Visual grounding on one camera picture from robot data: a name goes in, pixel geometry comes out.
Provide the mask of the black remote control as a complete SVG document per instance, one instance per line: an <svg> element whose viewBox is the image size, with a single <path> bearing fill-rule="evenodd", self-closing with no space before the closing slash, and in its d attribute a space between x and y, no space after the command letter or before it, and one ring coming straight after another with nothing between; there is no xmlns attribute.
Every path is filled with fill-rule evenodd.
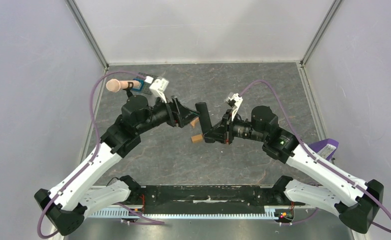
<svg viewBox="0 0 391 240"><path fill-rule="evenodd" d="M214 143L215 141L213 139L207 137L208 131L212 128L212 123L211 123L207 104L205 102L197 102L195 104L195 108L199 113L198 119L200 122L200 127L201 127L204 141L209 144Z"/></svg>

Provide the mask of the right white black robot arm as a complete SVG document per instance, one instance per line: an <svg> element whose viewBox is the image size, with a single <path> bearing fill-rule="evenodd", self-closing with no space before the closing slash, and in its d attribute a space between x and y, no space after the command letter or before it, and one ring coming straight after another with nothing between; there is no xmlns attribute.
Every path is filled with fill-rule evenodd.
<svg viewBox="0 0 391 240"><path fill-rule="evenodd" d="M195 105L207 143L231 144L234 138L262 142L262 150L272 159L287 164L310 176L323 188L315 190L304 183L284 176L287 182L272 190L278 204L305 203L326 210L351 230L366 234L382 207L384 185L372 179L357 178L321 157L307 144L279 126L278 117L268 106L256 106L251 119L241 120L228 109L221 121L212 125L206 103Z"/></svg>

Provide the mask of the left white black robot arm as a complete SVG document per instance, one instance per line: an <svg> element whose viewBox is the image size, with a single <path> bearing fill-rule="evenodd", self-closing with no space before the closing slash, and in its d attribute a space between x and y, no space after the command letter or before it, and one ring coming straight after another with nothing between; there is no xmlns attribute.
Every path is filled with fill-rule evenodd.
<svg viewBox="0 0 391 240"><path fill-rule="evenodd" d="M56 186L41 188L34 194L42 210L37 224L38 236L42 239L56 234L67 236L87 217L105 207L124 201L137 203L140 190L123 180L93 192L88 190L141 143L141 134L161 124L183 128L198 116L196 110L182 105L175 96L171 101L158 97L153 106L143 95L130 96L121 107L121 114L87 158Z"/></svg>

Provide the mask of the curved wooden arch block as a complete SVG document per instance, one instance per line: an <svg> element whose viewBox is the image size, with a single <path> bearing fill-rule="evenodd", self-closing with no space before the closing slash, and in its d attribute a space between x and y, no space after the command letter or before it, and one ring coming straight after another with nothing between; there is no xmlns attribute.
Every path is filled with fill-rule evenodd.
<svg viewBox="0 0 391 240"><path fill-rule="evenodd" d="M192 128L194 129L194 128L196 127L197 123L199 123L199 122L200 122L200 120L199 120L199 118L197 117L197 118L195 118L194 120L192 120L192 121L190 122L190 125L191 125Z"/></svg>

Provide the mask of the small wooden rectangular block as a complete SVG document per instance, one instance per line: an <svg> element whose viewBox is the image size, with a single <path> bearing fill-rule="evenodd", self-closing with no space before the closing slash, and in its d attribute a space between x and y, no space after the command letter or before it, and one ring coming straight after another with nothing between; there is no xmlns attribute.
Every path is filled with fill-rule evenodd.
<svg viewBox="0 0 391 240"><path fill-rule="evenodd" d="M197 134L191 137L192 143L200 143L204 141L204 136L202 134Z"/></svg>

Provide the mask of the blue square block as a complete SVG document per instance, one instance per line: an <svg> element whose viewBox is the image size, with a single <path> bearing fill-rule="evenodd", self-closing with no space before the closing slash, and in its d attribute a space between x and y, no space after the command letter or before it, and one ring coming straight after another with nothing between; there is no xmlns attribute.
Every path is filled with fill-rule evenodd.
<svg viewBox="0 0 391 240"><path fill-rule="evenodd" d="M131 91L133 92L137 92L137 93L141 93L141 94L147 94L147 95L151 95L151 91L150 91L150 84L145 82L144 80L142 79L137 79L137 78L134 78L133 79L134 82L138 82L138 85L137 86L134 86Z"/></svg>

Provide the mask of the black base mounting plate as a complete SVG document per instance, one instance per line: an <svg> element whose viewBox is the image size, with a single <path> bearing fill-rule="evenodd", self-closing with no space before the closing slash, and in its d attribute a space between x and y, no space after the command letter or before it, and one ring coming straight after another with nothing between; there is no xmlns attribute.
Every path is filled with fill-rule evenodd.
<svg viewBox="0 0 391 240"><path fill-rule="evenodd" d="M140 185L130 175L117 179L131 193L124 205L140 205L145 214L261 214L265 206L290 207L284 194L288 177L262 185Z"/></svg>

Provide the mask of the beige wooden peg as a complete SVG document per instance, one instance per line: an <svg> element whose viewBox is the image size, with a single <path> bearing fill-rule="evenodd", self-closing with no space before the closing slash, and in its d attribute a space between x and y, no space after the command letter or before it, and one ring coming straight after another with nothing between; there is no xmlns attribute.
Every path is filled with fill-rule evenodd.
<svg viewBox="0 0 391 240"><path fill-rule="evenodd" d="M120 90L127 90L136 87L139 83L133 80L118 80L118 79L110 79L106 82L105 87L108 91L112 93L119 92Z"/></svg>

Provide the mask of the purple plastic holder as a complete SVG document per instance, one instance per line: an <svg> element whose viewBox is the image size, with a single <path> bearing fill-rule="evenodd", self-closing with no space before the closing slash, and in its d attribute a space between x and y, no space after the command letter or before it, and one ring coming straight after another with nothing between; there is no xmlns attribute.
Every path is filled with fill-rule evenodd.
<svg viewBox="0 0 391 240"><path fill-rule="evenodd" d="M331 162L334 159L334 154L339 146L339 142L327 138L320 140L308 145L316 154L320 155L322 158Z"/></svg>

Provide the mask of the grey studded base plate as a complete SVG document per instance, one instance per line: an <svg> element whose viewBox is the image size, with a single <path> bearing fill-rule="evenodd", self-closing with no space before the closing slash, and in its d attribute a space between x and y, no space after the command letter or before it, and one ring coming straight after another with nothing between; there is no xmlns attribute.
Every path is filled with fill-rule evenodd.
<svg viewBox="0 0 391 240"><path fill-rule="evenodd" d="M147 76L149 76L149 74L144 73L144 72L139 72L137 74L137 78L139 78L139 79L145 79Z"/></svg>

